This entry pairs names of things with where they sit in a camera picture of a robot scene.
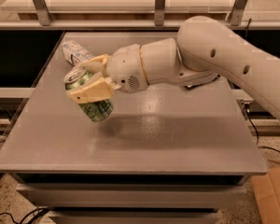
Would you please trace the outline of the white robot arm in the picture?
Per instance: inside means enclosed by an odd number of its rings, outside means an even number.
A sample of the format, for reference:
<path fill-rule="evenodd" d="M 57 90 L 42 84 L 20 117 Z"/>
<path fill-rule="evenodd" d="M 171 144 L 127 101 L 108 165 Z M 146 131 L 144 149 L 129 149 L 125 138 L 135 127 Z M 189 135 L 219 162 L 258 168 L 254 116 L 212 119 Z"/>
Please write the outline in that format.
<path fill-rule="evenodd" d="M 196 16 L 184 21 L 176 38 L 130 45 L 111 55 L 63 54 L 74 68 L 65 81 L 87 72 L 91 77 L 66 92 L 82 105 L 106 100 L 115 91 L 133 93 L 168 83 L 196 86 L 222 76 L 236 84 L 280 120 L 280 59 L 256 48 L 219 21 Z"/>

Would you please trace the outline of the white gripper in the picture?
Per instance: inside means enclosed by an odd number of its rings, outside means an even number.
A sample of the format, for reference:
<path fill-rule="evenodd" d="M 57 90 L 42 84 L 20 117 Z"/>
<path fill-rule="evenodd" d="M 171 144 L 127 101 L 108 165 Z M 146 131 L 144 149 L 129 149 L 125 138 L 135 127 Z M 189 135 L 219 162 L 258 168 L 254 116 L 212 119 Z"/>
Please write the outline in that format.
<path fill-rule="evenodd" d="M 109 99 L 116 90 L 126 93 L 145 91 L 148 83 L 140 48 L 134 44 L 118 49 L 111 57 L 103 54 L 76 64 L 75 68 L 85 67 L 93 76 L 83 85 L 66 91 L 66 96 L 77 104 L 86 104 Z"/>

